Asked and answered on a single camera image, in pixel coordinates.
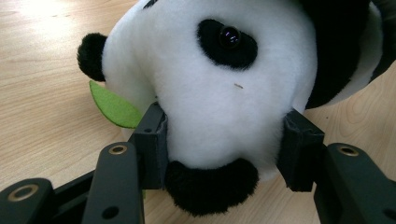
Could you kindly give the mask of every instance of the brass ring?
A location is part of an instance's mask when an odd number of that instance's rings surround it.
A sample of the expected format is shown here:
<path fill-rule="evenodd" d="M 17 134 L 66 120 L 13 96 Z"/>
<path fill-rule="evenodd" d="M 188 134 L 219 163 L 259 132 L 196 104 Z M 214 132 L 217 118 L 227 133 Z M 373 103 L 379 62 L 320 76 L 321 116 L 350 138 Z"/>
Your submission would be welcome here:
<path fill-rule="evenodd" d="M 8 200 L 10 202 L 20 202 L 25 199 L 30 198 L 32 195 L 34 195 L 38 191 L 38 185 L 36 184 L 29 184 L 22 186 L 20 188 L 14 189 L 9 195 L 8 195 Z"/>
<path fill-rule="evenodd" d="M 128 147 L 123 146 L 123 145 L 118 145 L 118 146 L 114 146 L 111 149 L 109 149 L 108 153 L 110 153 L 112 155 L 120 155 L 120 154 L 124 153 L 126 151 L 126 149 L 128 149 Z"/>
<path fill-rule="evenodd" d="M 357 151 L 354 148 L 347 147 L 347 146 L 340 146 L 338 147 L 338 151 L 341 152 L 342 154 L 350 157 L 357 157 L 359 156 L 359 151 Z"/>

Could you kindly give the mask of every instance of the wooden floor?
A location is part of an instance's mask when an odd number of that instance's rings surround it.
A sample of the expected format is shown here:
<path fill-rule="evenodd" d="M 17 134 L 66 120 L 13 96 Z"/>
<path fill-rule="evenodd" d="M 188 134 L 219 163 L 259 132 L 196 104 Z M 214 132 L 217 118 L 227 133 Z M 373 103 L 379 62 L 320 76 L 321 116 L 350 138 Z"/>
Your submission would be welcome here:
<path fill-rule="evenodd" d="M 0 190 L 29 177 L 53 186 L 92 170 L 99 151 L 121 141 L 78 69 L 87 33 L 107 35 L 134 4 L 126 0 L 0 2 Z M 396 67 L 341 104 L 307 111 L 326 144 L 364 149 L 396 179 Z M 191 217 L 165 191 L 150 190 L 147 223 L 318 223 L 312 193 L 292 193 L 279 177 L 226 215 Z"/>

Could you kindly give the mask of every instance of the green leaf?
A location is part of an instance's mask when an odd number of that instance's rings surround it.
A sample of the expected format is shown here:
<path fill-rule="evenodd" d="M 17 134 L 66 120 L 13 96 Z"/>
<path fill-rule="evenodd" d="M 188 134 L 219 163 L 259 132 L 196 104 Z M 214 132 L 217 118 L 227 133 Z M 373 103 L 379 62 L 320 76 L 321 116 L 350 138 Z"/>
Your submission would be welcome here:
<path fill-rule="evenodd" d="M 142 115 L 136 107 L 92 80 L 90 89 L 93 100 L 108 120 L 122 128 L 134 129 L 137 127 Z"/>

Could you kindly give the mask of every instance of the panda head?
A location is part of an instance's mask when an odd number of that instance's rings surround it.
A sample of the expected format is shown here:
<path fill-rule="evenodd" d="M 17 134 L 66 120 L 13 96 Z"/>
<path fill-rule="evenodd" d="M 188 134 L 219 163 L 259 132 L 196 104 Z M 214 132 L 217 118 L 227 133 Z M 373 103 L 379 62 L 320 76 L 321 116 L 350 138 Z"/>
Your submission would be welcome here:
<path fill-rule="evenodd" d="M 166 188 L 182 209 L 226 212 L 276 173 L 283 118 L 305 109 L 320 62 L 309 4 L 141 0 L 108 37 L 83 39 L 84 73 L 166 113 Z"/>

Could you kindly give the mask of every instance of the stuffed animal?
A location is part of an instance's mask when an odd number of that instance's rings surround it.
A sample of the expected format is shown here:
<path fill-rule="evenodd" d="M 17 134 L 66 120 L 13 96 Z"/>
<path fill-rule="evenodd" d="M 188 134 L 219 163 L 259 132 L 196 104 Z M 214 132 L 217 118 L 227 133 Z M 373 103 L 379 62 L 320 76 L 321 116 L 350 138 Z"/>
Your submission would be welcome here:
<path fill-rule="evenodd" d="M 293 107 L 346 99 L 394 61 L 384 18 L 395 10 L 383 5 L 140 0 L 108 36 L 84 37 L 78 62 L 136 115 L 159 102 L 168 118 L 166 189 L 194 216 L 222 213 L 276 174 Z"/>

